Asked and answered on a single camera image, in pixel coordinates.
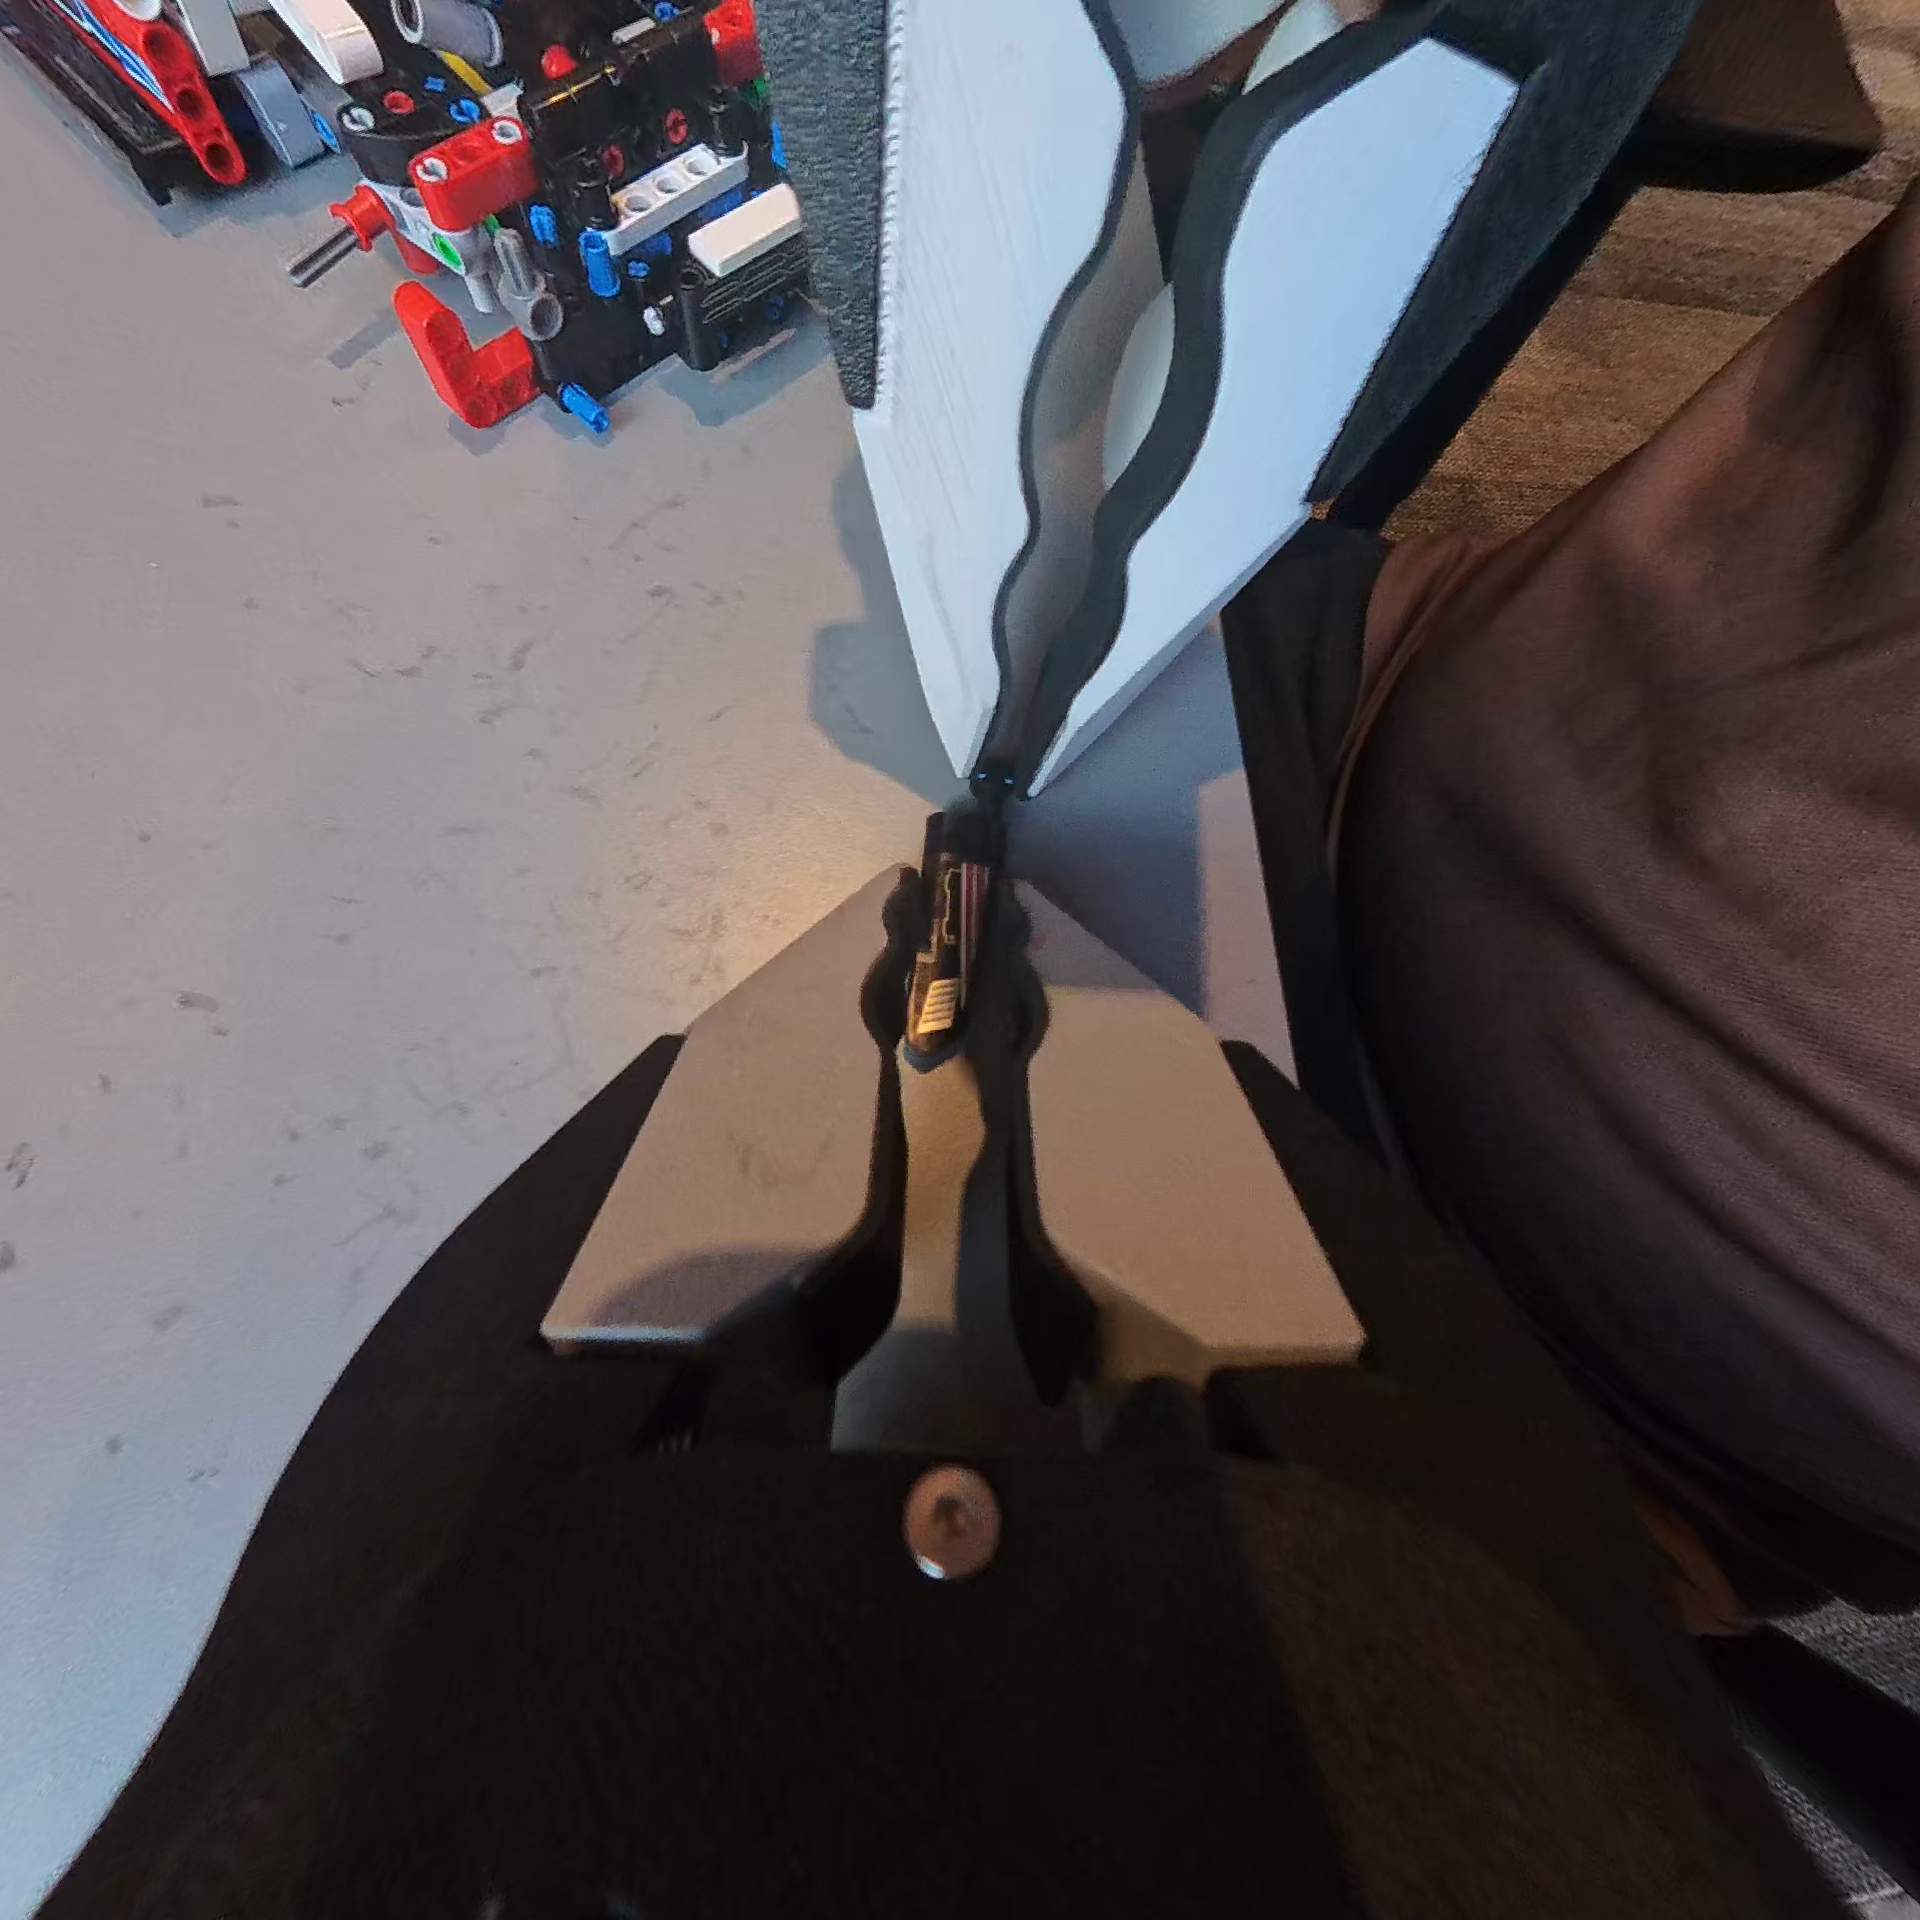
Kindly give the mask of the black striped toy brick panel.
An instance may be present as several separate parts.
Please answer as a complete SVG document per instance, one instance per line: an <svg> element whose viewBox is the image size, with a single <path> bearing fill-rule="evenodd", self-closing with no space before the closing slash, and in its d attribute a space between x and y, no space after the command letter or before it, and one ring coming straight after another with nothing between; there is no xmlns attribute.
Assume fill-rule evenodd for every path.
<svg viewBox="0 0 1920 1920"><path fill-rule="evenodd" d="M987 803L928 818L918 876L918 946L906 986L901 1052L930 1073L954 1057L971 1020L996 911L1003 827Z"/></svg>

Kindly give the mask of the grey desk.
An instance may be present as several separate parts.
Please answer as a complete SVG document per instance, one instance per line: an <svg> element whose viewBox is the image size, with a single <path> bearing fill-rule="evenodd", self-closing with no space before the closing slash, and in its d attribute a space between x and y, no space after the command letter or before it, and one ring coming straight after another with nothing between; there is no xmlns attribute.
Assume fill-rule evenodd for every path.
<svg viewBox="0 0 1920 1920"><path fill-rule="evenodd" d="M473 431L341 189L4 64L4 1915L397 1293L949 779L816 311Z"/></svg>

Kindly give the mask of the person's brown shirt torso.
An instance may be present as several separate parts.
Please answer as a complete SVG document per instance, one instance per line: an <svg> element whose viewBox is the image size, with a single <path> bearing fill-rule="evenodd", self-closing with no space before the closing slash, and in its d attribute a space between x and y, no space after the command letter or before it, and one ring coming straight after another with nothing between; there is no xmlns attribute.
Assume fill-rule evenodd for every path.
<svg viewBox="0 0 1920 1920"><path fill-rule="evenodd" d="M1426 1198L1755 1614L1916 1609L1919 201L1507 540L1390 545L1335 841Z"/></svg>

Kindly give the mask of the black garment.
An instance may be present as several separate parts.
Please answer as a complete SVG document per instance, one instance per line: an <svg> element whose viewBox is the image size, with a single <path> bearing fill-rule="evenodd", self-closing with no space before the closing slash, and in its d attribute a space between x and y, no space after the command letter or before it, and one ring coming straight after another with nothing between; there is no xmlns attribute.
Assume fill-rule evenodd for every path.
<svg viewBox="0 0 1920 1920"><path fill-rule="evenodd" d="M1236 590L1218 625L1299 1085L1399 1172L1355 1017L1332 859L1337 773L1385 559L1379 536L1309 518Z"/></svg>

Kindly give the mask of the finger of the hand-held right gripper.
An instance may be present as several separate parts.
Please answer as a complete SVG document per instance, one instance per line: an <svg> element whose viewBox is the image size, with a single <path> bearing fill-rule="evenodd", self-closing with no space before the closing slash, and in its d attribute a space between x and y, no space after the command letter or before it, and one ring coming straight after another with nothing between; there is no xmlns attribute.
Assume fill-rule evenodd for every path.
<svg viewBox="0 0 1920 1920"><path fill-rule="evenodd" d="M1009 753L1089 581L1099 415L1144 299L1137 66L1109 3L888 3L860 462L956 779Z"/></svg>
<svg viewBox="0 0 1920 1920"><path fill-rule="evenodd" d="M1116 361L1089 576L1013 750L1040 791L1310 518L1310 490L1523 82L1437 31L1335 39L1213 130Z"/></svg>

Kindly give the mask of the partly built toy brick car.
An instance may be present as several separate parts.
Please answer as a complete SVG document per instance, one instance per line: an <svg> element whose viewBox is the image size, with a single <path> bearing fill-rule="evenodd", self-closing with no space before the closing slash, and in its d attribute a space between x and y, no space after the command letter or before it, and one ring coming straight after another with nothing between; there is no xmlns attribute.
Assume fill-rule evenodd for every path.
<svg viewBox="0 0 1920 1920"><path fill-rule="evenodd" d="M10 1L4 54L151 201L334 165L286 262L391 251L397 326L468 429L593 436L811 292L753 3Z"/></svg>

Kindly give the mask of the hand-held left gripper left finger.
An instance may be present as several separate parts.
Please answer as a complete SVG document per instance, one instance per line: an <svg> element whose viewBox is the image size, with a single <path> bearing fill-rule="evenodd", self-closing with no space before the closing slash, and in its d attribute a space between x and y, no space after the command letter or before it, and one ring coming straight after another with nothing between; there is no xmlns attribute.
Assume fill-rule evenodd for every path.
<svg viewBox="0 0 1920 1920"><path fill-rule="evenodd" d="M682 1036L541 1336L694 1350L863 1253L905 1195L899 931L883 868Z"/></svg>

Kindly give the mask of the person's right forearm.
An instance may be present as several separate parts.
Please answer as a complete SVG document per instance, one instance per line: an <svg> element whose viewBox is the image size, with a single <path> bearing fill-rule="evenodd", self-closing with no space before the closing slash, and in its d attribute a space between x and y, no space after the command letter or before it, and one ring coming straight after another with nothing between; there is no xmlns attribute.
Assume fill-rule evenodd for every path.
<svg viewBox="0 0 1920 1920"><path fill-rule="evenodd" d="M1856 172L1883 141L1835 1L1702 1L1628 163L1645 186L1789 193Z"/></svg>

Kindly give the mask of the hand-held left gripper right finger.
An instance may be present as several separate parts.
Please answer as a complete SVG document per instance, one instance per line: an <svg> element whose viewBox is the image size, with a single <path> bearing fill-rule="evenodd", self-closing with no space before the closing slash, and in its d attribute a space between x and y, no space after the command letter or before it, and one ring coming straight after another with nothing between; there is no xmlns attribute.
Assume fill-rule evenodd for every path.
<svg viewBox="0 0 1920 1920"><path fill-rule="evenodd" d="M981 959L981 1106L1045 1403L1362 1355L1224 1046L1024 880L1000 885Z"/></svg>

